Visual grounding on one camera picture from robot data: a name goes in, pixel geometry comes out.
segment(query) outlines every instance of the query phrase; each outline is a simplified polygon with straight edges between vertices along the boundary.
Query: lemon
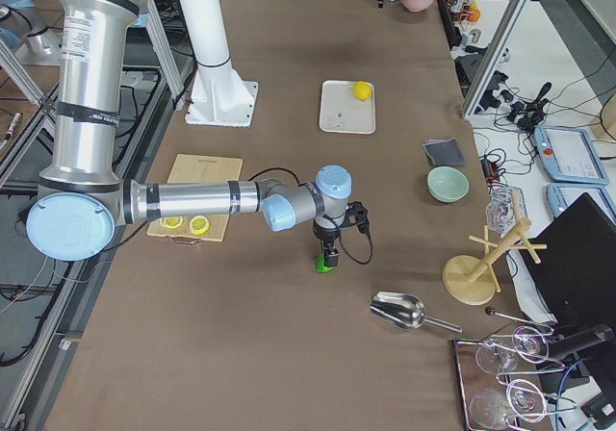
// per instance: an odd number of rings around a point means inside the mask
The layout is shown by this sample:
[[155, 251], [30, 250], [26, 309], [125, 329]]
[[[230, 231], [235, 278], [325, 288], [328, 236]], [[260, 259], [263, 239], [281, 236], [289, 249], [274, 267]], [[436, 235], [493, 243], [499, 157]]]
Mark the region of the lemon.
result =
[[159, 221], [165, 229], [178, 229], [184, 222], [184, 218], [181, 216], [169, 216], [161, 217]]
[[365, 101], [372, 96], [372, 88], [369, 84], [360, 80], [353, 85], [353, 94], [360, 101]]
[[202, 236], [210, 229], [210, 220], [205, 216], [195, 216], [189, 224], [191, 234]]

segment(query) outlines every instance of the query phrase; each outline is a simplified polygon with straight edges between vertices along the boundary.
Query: label sticker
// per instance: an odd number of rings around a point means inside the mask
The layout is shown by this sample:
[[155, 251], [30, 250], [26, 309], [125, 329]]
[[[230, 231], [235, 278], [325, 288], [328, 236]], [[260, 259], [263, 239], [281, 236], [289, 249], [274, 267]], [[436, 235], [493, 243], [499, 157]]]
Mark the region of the label sticker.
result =
[[62, 59], [89, 63], [93, 41], [93, 20], [67, 16], [62, 35]]

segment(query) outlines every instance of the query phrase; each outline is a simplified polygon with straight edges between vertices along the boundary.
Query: brown table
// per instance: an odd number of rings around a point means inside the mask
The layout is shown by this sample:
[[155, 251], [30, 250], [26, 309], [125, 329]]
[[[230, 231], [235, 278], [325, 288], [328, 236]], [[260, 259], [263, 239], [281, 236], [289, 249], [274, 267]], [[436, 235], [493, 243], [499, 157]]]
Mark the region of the brown table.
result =
[[[149, 180], [165, 181], [178, 153], [243, 158], [242, 179], [285, 166], [312, 180], [322, 165], [343, 165], [351, 199], [370, 210], [374, 258], [341, 257], [317, 274], [311, 224], [273, 234], [260, 215], [232, 216], [222, 243], [174, 245], [143, 231], [115, 258], [45, 429], [459, 429], [453, 334], [402, 332], [369, 310], [377, 291], [409, 292], [465, 337], [502, 325], [441, 281], [449, 257], [481, 253], [467, 237], [480, 233], [488, 197], [436, 6], [222, 6], [234, 66], [260, 83], [252, 126], [189, 127], [176, 114]], [[373, 135], [319, 129], [329, 79], [374, 84]], [[471, 191], [445, 205], [426, 190], [422, 142], [451, 137]], [[345, 242], [366, 256], [365, 237], [349, 230]], [[493, 303], [516, 312], [501, 280]]]

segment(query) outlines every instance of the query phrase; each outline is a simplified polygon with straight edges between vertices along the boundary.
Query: white pole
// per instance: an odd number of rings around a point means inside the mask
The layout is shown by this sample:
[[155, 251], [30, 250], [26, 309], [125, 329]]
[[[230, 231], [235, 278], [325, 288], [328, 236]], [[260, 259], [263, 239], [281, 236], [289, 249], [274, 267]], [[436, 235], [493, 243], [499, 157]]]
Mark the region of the white pole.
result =
[[187, 122], [249, 126], [257, 84], [233, 69], [219, 0], [180, 0], [198, 69]]

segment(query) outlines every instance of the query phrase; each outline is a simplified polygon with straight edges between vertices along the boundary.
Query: white tray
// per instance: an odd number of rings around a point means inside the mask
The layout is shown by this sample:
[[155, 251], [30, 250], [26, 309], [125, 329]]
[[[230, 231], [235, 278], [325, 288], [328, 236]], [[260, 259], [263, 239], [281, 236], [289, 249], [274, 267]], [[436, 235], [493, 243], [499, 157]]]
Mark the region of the white tray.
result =
[[327, 80], [321, 89], [319, 127], [329, 133], [369, 135], [376, 130], [374, 86], [372, 95], [360, 101], [353, 94], [355, 82]]

